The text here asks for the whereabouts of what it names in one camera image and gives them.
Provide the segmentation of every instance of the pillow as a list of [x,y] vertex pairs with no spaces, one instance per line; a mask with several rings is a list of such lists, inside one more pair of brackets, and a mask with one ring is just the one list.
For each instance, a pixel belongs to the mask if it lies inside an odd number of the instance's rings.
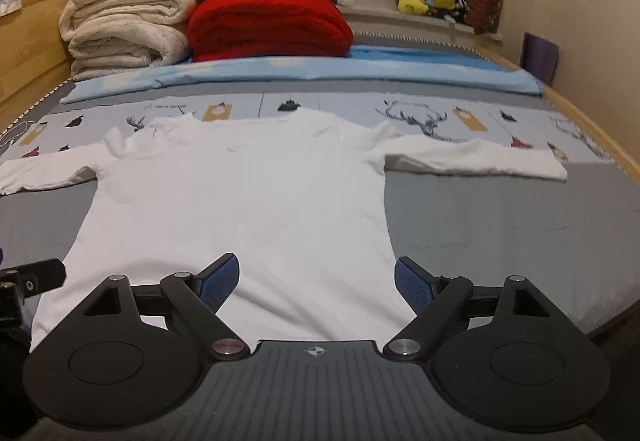
[[502,0],[466,0],[469,8],[465,24],[471,26],[476,34],[495,32],[502,11]]

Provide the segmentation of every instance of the circular pad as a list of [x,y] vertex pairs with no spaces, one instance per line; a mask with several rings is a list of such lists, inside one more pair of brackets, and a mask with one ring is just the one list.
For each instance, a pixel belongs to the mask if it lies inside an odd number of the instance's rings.
[[[103,316],[92,317],[93,322]],[[146,423],[193,392],[199,357],[178,335],[138,322],[45,338],[24,364],[33,403],[59,423],[113,429]]]
[[69,370],[86,383],[110,385],[132,377],[144,362],[145,356],[135,345],[95,342],[71,355]]
[[554,431],[585,419],[609,386],[606,360],[577,329],[534,321],[491,323],[449,339],[433,359],[444,398],[510,431]]
[[498,376],[517,385],[542,385],[564,371],[564,360],[545,345],[516,342],[494,349],[489,360]]

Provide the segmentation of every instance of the metal screw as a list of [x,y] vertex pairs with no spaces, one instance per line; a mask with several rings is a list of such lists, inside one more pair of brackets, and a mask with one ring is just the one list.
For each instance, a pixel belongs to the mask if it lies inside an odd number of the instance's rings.
[[396,355],[414,355],[420,350],[420,344],[411,338],[398,338],[389,344],[389,350]]
[[222,338],[213,344],[213,350],[219,355],[236,355],[244,349],[244,342],[237,338]]

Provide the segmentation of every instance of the wooden bed frame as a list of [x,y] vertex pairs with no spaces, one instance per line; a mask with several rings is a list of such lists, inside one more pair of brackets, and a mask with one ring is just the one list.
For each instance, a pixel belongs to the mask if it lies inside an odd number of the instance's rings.
[[[0,132],[34,103],[70,77],[71,56],[60,39],[58,19],[67,0],[22,0],[22,9],[0,17]],[[478,52],[505,68],[519,67],[492,50]],[[637,183],[638,164],[589,116],[556,91],[544,87],[544,97],[575,122]]]

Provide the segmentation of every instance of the white t-shirt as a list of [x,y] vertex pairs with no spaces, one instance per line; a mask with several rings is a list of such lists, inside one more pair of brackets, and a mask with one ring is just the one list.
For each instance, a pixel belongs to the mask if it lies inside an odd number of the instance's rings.
[[385,167],[566,179],[551,151],[440,142],[303,108],[276,119],[161,118],[127,139],[114,128],[100,144],[7,161],[0,194],[98,179],[66,283],[40,300],[33,347],[109,275],[153,284],[226,252],[238,256],[240,281],[218,316],[252,348],[382,347],[414,318],[394,285]]

